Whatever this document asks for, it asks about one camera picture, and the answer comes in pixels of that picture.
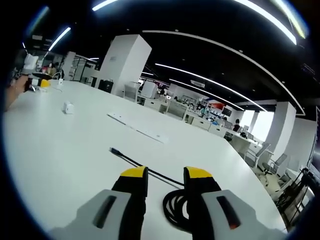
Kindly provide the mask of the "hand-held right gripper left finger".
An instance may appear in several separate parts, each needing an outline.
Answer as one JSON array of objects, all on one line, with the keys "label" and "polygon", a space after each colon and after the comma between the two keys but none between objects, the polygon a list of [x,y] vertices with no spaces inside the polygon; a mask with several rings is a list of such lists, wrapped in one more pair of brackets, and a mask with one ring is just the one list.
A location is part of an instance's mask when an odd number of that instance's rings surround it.
[{"label": "hand-held right gripper left finger", "polygon": [[53,240],[139,240],[146,198],[148,167],[122,172],[112,189],[104,189],[77,210],[65,227],[49,232]]}]

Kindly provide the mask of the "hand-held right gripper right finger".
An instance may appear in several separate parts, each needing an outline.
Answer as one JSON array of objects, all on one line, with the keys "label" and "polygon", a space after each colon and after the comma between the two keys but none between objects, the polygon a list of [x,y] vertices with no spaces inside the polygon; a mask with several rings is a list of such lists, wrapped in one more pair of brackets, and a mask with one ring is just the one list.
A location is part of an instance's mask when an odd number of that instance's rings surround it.
[{"label": "hand-held right gripper right finger", "polygon": [[286,234],[258,221],[255,210],[230,190],[220,189],[204,169],[183,170],[186,210],[194,240],[284,240]]}]

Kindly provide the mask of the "person's left hand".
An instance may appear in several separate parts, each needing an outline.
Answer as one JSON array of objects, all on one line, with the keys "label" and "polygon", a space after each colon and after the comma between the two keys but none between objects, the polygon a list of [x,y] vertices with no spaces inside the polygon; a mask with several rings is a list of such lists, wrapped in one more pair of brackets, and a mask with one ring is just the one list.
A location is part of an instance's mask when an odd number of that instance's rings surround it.
[{"label": "person's left hand", "polygon": [[26,91],[26,84],[28,82],[27,75],[21,75],[14,83],[14,90],[16,95],[20,95]]}]

